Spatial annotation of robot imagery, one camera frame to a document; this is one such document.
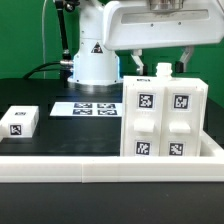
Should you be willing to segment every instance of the robot logo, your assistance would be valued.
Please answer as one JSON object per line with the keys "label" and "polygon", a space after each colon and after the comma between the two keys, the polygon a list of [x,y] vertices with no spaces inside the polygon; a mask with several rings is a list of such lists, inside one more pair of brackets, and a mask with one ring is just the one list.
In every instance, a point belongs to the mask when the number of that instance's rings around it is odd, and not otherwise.
{"label": "robot logo", "polygon": [[94,54],[103,54],[103,50],[100,46],[100,44],[97,42],[95,47],[93,48],[93,50],[91,51],[91,53],[94,53]]}

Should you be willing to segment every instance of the black cable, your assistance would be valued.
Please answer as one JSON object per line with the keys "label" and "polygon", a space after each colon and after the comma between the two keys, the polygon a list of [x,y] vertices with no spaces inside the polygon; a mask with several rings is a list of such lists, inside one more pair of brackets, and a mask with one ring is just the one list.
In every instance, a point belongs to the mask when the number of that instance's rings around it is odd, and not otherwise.
{"label": "black cable", "polygon": [[68,49],[68,40],[67,40],[67,34],[66,34],[66,28],[65,28],[65,20],[64,20],[64,1],[62,0],[55,0],[54,1],[57,13],[58,13],[58,20],[59,20],[59,27],[60,27],[60,33],[61,33],[61,41],[62,41],[62,48],[63,48],[63,59],[70,60],[71,54],[69,53]]}
{"label": "black cable", "polygon": [[23,79],[29,79],[29,77],[31,75],[33,75],[33,73],[41,70],[42,68],[45,68],[45,67],[48,67],[48,66],[51,66],[51,65],[60,65],[60,61],[54,61],[54,62],[49,62],[49,63],[43,64],[43,65],[40,65],[40,66],[36,67],[35,69],[33,69],[32,71],[30,71],[27,74],[25,74],[23,76]]}
{"label": "black cable", "polygon": [[48,69],[40,69],[34,72],[50,72],[50,71],[69,71],[68,69],[61,69],[61,68],[48,68]]}

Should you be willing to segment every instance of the small white block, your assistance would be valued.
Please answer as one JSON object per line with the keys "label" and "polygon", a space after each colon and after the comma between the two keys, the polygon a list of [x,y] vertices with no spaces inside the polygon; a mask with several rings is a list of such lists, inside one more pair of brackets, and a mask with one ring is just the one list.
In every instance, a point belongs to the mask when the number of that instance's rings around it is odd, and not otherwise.
{"label": "small white block", "polygon": [[134,130],[139,132],[149,132],[153,133],[155,122],[149,119],[136,119],[134,123]]}
{"label": "small white block", "polygon": [[3,138],[31,138],[39,120],[38,106],[11,106],[1,120]]}
{"label": "small white block", "polygon": [[169,129],[171,133],[178,133],[178,134],[190,134],[191,128],[185,122],[172,122],[169,125]]}

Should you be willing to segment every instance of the green wall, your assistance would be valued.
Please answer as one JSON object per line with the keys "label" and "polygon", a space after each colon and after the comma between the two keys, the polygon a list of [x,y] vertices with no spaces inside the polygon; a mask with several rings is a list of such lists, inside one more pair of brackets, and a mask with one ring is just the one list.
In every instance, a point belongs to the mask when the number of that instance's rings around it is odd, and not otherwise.
{"label": "green wall", "polygon": [[[43,63],[41,39],[41,14],[44,0],[2,1],[0,7],[0,78],[21,78],[25,73]],[[69,47],[78,51],[78,12],[65,13]],[[61,59],[61,42],[57,14],[53,0],[48,0],[46,11],[47,61]],[[118,52],[122,74],[133,74],[135,64],[130,52]],[[143,51],[143,60],[155,74],[160,61],[180,59],[181,48],[150,49]],[[224,107],[224,41],[218,45],[197,46],[185,77],[199,77],[209,84],[209,97]],[[47,73],[47,78],[58,78],[57,72]]]}

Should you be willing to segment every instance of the white box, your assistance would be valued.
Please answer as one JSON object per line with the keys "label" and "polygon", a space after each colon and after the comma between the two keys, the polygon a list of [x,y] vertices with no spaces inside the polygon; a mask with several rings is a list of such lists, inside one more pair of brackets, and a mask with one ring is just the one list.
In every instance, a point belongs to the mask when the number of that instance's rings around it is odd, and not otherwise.
{"label": "white box", "polygon": [[207,85],[178,78],[165,88],[160,156],[199,156]]}
{"label": "white box", "polygon": [[125,77],[121,156],[158,156],[164,87],[149,78]]}
{"label": "white box", "polygon": [[[207,84],[192,78],[125,76],[123,88],[121,156],[199,156]],[[143,103],[148,96],[152,105],[140,108],[142,96]]]}
{"label": "white box", "polygon": [[38,120],[38,106],[11,106],[0,121],[0,135],[3,138],[31,138]]}

